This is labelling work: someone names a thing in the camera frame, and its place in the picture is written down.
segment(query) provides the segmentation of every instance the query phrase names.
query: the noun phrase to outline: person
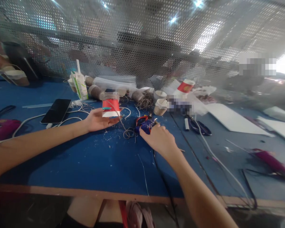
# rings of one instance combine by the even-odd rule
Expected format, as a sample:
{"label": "person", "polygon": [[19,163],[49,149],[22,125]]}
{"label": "person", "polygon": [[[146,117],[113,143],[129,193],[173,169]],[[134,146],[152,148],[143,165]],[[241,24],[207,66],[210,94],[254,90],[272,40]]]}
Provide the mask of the person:
{"label": "person", "polygon": [[[118,123],[118,117],[105,118],[102,117],[102,112],[101,108],[94,109],[83,121],[29,133],[0,143],[0,175],[61,143]],[[218,199],[190,167],[165,126],[155,125],[150,135],[140,130],[140,135],[175,171],[192,219],[199,228],[237,227]],[[104,227],[101,226],[103,224],[122,227],[117,201],[75,197],[66,219],[59,226]]]}

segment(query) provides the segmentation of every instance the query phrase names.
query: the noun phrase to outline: metal mesh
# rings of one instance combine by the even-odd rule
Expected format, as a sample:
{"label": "metal mesh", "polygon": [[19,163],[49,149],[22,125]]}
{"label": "metal mesh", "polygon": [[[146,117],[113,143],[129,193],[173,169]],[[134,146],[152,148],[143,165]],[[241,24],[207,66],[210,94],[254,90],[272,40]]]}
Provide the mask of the metal mesh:
{"label": "metal mesh", "polygon": [[23,44],[43,74],[130,75],[220,86],[240,52],[285,54],[285,1],[2,0],[0,41]]}

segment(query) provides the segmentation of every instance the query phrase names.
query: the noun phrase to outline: floor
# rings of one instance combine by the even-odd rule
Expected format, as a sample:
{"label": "floor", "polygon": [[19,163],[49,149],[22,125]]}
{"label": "floor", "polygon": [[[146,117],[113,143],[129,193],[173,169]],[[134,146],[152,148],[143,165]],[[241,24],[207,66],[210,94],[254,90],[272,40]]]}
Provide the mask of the floor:
{"label": "floor", "polygon": [[[0,193],[0,228],[55,228],[64,217],[70,199],[64,196]],[[150,208],[157,227],[176,227],[170,215],[173,214],[170,206],[146,203],[141,206]],[[196,227],[186,206],[177,206],[176,212],[181,228]],[[240,228],[260,225],[268,228],[285,227],[285,209],[258,209],[253,212],[228,209],[228,212]]]}

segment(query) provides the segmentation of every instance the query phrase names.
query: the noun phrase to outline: leg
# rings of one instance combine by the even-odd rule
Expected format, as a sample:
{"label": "leg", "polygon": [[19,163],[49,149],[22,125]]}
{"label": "leg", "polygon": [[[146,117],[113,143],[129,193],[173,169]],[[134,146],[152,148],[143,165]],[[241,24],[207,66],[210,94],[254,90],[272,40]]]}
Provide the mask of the leg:
{"label": "leg", "polygon": [[123,223],[120,212],[119,202],[117,200],[105,199],[99,212],[98,222],[117,222]]}
{"label": "leg", "polygon": [[74,197],[68,215],[86,227],[94,227],[103,200],[88,196]]}

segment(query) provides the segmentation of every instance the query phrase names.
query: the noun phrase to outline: blue table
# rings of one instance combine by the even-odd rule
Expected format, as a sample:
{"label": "blue table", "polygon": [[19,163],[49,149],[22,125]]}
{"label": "blue table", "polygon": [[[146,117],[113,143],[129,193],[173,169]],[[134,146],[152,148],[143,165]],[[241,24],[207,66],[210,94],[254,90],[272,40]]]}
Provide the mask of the blue table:
{"label": "blue table", "polygon": [[[262,116],[270,119],[270,117],[264,116],[258,111],[234,107],[231,108],[242,116],[252,118]],[[205,169],[206,174],[209,176],[218,193],[222,196],[226,196],[225,198],[230,203],[232,200],[229,200],[228,197],[233,197],[233,199],[237,202],[238,200],[234,197],[245,198],[243,191],[240,189],[235,180],[221,167],[221,165],[212,159],[212,156],[207,152],[201,136],[193,131],[184,130],[184,117],[173,115],[173,118],[178,127],[181,129],[182,134],[187,139],[197,159]],[[273,151],[275,152],[276,158],[280,162],[285,162],[285,139],[280,137],[278,134],[271,138],[263,135],[230,132],[210,113],[207,113],[204,116],[197,116],[197,120],[200,120],[210,128],[212,131],[212,136],[205,137],[210,148],[241,182],[249,197],[252,197],[252,195],[247,188],[241,170],[246,168],[262,173],[271,173],[271,170],[261,160],[252,157],[247,152],[227,142],[226,139],[230,140],[241,148],[259,148],[267,151]],[[227,152],[225,147],[233,150],[233,152]],[[249,171],[246,172],[246,176],[256,198],[259,199],[260,202],[263,202],[264,205],[277,205],[273,202],[268,204],[268,202],[264,200],[285,202],[285,180],[280,177],[268,177]]]}
{"label": "blue table", "polygon": [[[0,82],[0,109],[7,105],[17,106],[1,118],[23,121],[46,113],[49,107],[27,109],[22,106],[52,103],[57,98],[78,99],[68,83],[44,81],[32,86],[34,88]],[[95,108],[102,105],[101,102],[91,104]],[[133,103],[122,106],[132,112],[124,120],[125,127],[131,127],[138,117],[138,111]],[[128,115],[128,111],[125,109],[122,114]],[[82,112],[69,113],[66,118],[85,118],[86,115]],[[41,118],[27,122],[17,135],[45,129],[45,125],[40,123]],[[75,121],[77,120],[71,119],[65,124]],[[178,147],[186,151],[184,155],[191,167],[214,192],[171,115],[166,113],[158,121],[175,136]],[[168,194],[155,167],[151,148],[140,136],[136,138],[136,143],[134,138],[124,139],[123,132],[119,123],[108,128],[107,132],[101,130],[89,133],[52,148],[4,173],[0,177],[0,189],[61,195],[91,193],[107,199],[168,202]],[[183,193],[175,173],[159,154],[156,156],[172,195],[182,198]],[[150,197],[147,196],[143,166]]]}

